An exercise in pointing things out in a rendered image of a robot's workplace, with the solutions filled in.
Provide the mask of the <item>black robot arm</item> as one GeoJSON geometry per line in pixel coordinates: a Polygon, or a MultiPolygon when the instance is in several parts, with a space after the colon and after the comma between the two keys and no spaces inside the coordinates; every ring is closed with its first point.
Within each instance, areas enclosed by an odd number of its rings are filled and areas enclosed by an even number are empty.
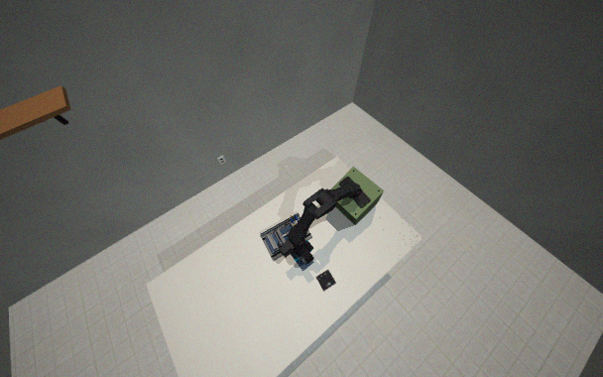
{"type": "Polygon", "coordinates": [[[299,222],[295,227],[292,228],[292,230],[290,230],[288,234],[290,239],[286,241],[287,243],[279,248],[285,258],[288,257],[293,251],[296,251],[299,256],[302,255],[307,263],[311,263],[314,258],[308,251],[308,247],[304,240],[306,238],[306,233],[313,221],[329,213],[335,206],[337,206],[339,200],[346,197],[352,197],[360,207],[364,207],[371,201],[364,191],[362,191],[363,189],[361,189],[358,184],[353,183],[349,177],[346,177],[344,180],[342,180],[340,185],[341,187],[336,189],[321,188],[303,202],[302,205],[304,206],[304,210],[299,222]],[[320,207],[317,207],[313,203],[315,200],[320,207]]]}

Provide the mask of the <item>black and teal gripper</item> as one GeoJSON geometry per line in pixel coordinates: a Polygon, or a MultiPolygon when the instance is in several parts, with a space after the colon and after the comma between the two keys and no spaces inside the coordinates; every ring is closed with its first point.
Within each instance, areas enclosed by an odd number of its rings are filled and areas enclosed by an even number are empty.
{"type": "MultiPolygon", "coordinates": [[[[312,245],[307,240],[304,240],[304,242],[306,243],[306,245],[308,247],[308,251],[311,252],[311,250],[313,249],[312,245]]],[[[299,255],[297,254],[296,251],[292,252],[291,255],[293,256],[293,258],[295,259],[296,262],[300,260],[299,255]]]]}

